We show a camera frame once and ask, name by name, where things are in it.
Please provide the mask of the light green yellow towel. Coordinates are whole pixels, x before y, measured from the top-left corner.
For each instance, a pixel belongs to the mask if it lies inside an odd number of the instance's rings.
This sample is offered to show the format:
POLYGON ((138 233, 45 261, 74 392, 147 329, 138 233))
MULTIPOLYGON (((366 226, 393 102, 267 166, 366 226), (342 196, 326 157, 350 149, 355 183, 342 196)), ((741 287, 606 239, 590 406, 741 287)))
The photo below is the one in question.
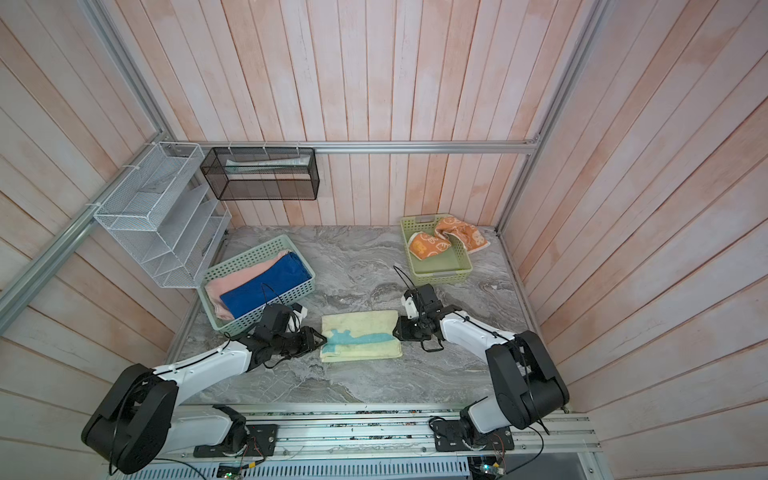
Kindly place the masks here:
POLYGON ((365 311, 322 317, 320 350, 323 363, 396 359, 402 356, 401 341, 393 335, 397 310, 365 311))

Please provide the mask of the yellow-green plastic basket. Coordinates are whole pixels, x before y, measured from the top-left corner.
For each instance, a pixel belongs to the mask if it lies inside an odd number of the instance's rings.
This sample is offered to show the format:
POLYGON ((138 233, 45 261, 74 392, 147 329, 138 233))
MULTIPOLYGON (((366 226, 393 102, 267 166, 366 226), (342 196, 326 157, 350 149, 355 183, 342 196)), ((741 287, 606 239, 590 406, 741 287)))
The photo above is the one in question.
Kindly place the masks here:
POLYGON ((438 223, 446 217, 448 214, 405 216, 400 219, 410 278, 416 285, 458 284, 464 282, 473 271, 465 247, 453 237, 449 238, 451 247, 435 257, 419 260, 410 252, 408 242, 414 234, 435 235, 438 223))

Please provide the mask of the orange patterned towel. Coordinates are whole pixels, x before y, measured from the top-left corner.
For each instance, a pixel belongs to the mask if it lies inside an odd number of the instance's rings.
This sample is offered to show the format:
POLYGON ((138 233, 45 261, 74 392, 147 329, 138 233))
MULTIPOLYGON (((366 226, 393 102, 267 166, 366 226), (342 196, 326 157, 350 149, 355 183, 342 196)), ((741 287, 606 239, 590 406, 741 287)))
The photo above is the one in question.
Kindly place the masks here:
POLYGON ((475 225, 447 216, 438 221, 433 234, 414 233, 407 242, 407 248, 413 257, 424 261, 446 253, 453 240, 458 241, 467 254, 476 253, 490 245, 490 241, 475 225))

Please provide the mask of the blue towel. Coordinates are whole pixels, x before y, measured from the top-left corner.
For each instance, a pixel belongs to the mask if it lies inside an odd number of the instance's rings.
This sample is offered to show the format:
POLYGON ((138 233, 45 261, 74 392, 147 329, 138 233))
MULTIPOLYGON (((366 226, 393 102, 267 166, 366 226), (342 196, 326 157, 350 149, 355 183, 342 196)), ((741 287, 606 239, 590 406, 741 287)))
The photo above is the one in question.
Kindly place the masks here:
POLYGON ((239 278, 219 296, 234 318, 240 318, 311 279, 299 256, 286 251, 269 266, 261 264, 236 272, 239 278))

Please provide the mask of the pink towel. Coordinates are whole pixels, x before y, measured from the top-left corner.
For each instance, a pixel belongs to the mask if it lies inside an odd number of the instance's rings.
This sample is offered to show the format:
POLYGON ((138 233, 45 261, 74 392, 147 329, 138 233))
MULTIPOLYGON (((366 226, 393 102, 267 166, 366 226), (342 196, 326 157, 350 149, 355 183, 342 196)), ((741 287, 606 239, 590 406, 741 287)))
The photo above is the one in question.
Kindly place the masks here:
POLYGON ((223 303, 221 296, 228 293, 256 278, 266 272, 275 263, 289 254, 289 250, 282 250, 271 260, 266 260, 256 265, 243 268, 224 277, 211 280, 206 286, 205 291, 211 304, 214 306, 215 316, 223 321, 232 321, 235 317, 223 303))

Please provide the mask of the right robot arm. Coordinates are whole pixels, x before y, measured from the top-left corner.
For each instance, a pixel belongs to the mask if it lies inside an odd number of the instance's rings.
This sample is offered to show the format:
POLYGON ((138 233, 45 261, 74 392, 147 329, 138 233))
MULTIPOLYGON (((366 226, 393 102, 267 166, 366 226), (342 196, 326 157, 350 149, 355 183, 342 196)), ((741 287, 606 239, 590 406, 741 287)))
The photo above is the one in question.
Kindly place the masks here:
POLYGON ((533 331, 498 330, 457 306, 445 306, 429 285, 401 297, 406 314, 393 329, 396 339, 425 346, 458 345, 488 366, 492 394, 465 407, 457 420, 434 418, 430 429, 440 451, 482 449, 510 427, 524 430, 566 406, 570 393, 541 338, 533 331))

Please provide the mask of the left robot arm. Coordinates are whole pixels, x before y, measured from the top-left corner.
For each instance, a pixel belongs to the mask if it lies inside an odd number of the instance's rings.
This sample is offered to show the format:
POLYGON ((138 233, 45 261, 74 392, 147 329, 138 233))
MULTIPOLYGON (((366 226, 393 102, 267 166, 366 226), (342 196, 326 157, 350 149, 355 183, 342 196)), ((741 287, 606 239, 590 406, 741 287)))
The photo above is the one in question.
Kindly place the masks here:
POLYGON ((107 461, 110 474, 134 474, 163 454, 186 449, 202 458, 255 454, 263 463, 274 453, 277 425, 250 425, 224 404, 198 413, 177 408, 225 379, 321 349, 327 338, 303 325, 306 314, 298 303, 272 304, 251 332, 228 335, 207 352, 154 368, 127 367, 83 427, 82 443, 107 461))

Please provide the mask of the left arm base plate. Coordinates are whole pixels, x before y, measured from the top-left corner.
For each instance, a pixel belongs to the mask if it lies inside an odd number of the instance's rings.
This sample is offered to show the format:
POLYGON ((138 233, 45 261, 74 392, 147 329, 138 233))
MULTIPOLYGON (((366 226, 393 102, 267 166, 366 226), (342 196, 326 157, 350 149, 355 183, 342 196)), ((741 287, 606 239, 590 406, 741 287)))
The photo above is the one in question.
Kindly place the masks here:
POLYGON ((233 425, 221 443, 196 446, 193 457, 269 457, 274 454, 278 429, 277 424, 233 425))

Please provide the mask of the aluminium rail frame front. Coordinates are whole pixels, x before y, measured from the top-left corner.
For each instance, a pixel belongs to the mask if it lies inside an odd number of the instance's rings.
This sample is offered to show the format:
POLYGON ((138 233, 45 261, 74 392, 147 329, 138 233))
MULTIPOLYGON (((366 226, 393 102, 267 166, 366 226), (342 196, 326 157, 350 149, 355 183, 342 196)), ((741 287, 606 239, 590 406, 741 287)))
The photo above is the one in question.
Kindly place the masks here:
POLYGON ((132 479, 610 479, 593 426, 556 412, 543 425, 508 428, 514 449, 438 452, 431 417, 457 420, 439 404, 236 405, 250 425, 279 426, 274 454, 194 458, 166 453, 132 479))

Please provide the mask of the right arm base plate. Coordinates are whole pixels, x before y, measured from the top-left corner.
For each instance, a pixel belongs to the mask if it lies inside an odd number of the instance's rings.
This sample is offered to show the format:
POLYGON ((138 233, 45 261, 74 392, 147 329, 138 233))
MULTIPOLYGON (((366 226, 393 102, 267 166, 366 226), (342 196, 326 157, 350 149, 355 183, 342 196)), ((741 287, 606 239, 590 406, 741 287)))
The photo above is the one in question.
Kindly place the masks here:
POLYGON ((433 433, 435 449, 438 452, 499 451, 514 449, 512 434, 505 428, 490 433, 479 433, 468 420, 447 420, 431 417, 427 422, 433 433))

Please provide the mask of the aluminium wall rail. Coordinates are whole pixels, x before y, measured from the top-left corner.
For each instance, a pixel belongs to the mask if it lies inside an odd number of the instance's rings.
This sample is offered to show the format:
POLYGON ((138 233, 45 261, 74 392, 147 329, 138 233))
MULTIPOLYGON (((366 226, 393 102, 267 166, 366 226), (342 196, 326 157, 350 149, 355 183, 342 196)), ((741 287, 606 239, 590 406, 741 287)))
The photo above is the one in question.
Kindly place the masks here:
POLYGON ((184 148, 199 145, 212 148, 252 148, 261 151, 311 149, 316 154, 531 154, 538 149, 533 140, 485 141, 255 141, 255 142, 171 142, 184 148))

